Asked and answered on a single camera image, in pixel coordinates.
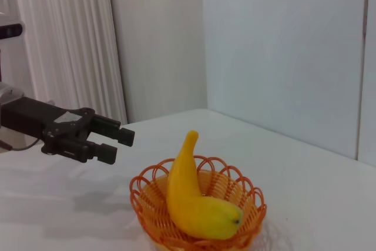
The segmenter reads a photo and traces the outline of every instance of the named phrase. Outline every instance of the white table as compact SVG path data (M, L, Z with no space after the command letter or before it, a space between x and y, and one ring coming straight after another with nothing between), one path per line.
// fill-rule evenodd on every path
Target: white table
M207 110L127 126L132 148L113 166L40 153L0 155L0 250L154 250L129 203L129 182L173 158L188 130L195 153L218 156L260 187L268 205L255 251L376 248L376 169Z

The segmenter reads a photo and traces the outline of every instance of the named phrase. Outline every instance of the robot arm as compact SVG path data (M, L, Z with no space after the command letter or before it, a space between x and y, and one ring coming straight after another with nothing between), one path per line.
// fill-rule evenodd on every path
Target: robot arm
M42 152L59 154L82 163L97 157L114 164L117 148L87 141L91 132L132 146L135 132L120 129L120 122L95 114L91 108L67 110L24 96L17 88L0 82L0 126L44 142ZM12 146L0 142L0 147Z

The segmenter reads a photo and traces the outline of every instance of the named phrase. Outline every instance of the woven basket rim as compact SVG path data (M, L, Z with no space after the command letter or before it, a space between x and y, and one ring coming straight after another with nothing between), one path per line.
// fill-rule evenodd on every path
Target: woven basket rim
M261 232L262 222L266 215L267 205L264 201L264 196L260 188L254 187L252 182L249 178L244 177L240 170L238 170L234 166L228 166L226 162L224 162L222 159L218 157L204 157L200 155L195 155L195 159L201 160L200 164L197 166L197 173L200 171L202 172L211 172L214 173L214 175L221 175L228 177L233 183L240 185L240 187L243 190L242 199L244 198L244 203L247 199L252 199L254 205L257 208L257 211L259 212L257 221L255 223L255 227L252 230L247 230L243 233L238 233L234 237L232 237L229 240L199 240L195 242L185 242L181 239L171 238L171 237L162 237L157 236L151 228L148 227L146 224L146 221L143 218L142 215L142 206L138 202L138 197L143 193L143 190L146 186L152 184L156 181L156 179L161 178L161 176L157 177L157 172L161 170L165 173L165 177L168 177L169 170L164 167L165 164L173 162L175 158L170 158L161 161L157 165L149 166L146 169L144 169L139 176L135 176L129 185L130 190L130 202L132 204L133 210L137 214L137 218L143 228L143 230L150 236L150 238L157 244L164 246L168 250L175 250L173 248L184 248L185 250L192 250L192 247L194 246L195 250L201 250L201 248L204 248L204 246L230 246L232 245L239 245L240 241L243 241L242 246L239 246L239 248L243 249L247 246L250 246L253 239ZM213 162L219 162L223 166L221 170L216 170L216 167ZM208 164L210 166L211 170L203 169L203 166ZM152 170L152 179L149 180L145 178L145 174L150 172ZM231 177L231 172L236 173L238 175L237 178L233 179ZM260 204L256 205L256 198L259 199Z

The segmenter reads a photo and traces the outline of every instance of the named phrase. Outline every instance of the cable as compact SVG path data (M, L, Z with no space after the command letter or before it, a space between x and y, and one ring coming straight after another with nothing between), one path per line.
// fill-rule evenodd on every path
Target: cable
M39 142L39 138L36 140L36 141L34 141L32 144L30 144L30 145L28 145L28 146L26 146L26 147L23 147L23 148L12 148L12 151L24 151L24 150L28 150L28 149L30 149L31 147L33 147L34 145L36 145L38 142Z
M0 148L3 148L3 149L5 149L5 150L7 150L7 151L24 151L24 150L28 150L28 149L30 149L31 147L33 147L34 145L36 145L38 142L39 142L39 138L36 140L36 141L34 141L32 144L30 144L30 145L28 145L28 146L26 146L26 147L22 147L22 148L13 148L13 146L12 145L10 145L10 144L8 144L8 143L6 143L6 142L4 142L4 141L2 141L2 140L0 140Z

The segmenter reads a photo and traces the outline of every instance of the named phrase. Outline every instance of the white door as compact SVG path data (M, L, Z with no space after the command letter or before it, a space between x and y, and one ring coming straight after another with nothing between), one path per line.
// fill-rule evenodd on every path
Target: white door
M17 1L0 0L0 27L12 24L21 24ZM21 88L26 96L33 97L24 32L15 38L0 39L0 69L3 82ZM24 135L5 128L0 128L0 139L15 148L25 146Z

